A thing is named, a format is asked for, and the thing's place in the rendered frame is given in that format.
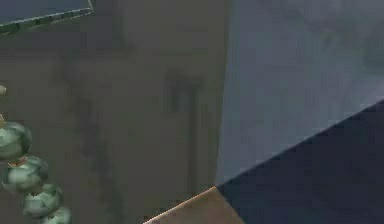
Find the brown wooden table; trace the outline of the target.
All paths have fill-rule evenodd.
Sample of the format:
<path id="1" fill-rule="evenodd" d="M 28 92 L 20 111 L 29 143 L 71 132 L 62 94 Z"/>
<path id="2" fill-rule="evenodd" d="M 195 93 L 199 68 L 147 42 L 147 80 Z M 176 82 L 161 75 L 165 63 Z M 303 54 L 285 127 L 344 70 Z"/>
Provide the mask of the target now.
<path id="1" fill-rule="evenodd" d="M 245 224 L 216 187 L 196 195 L 144 224 Z"/>

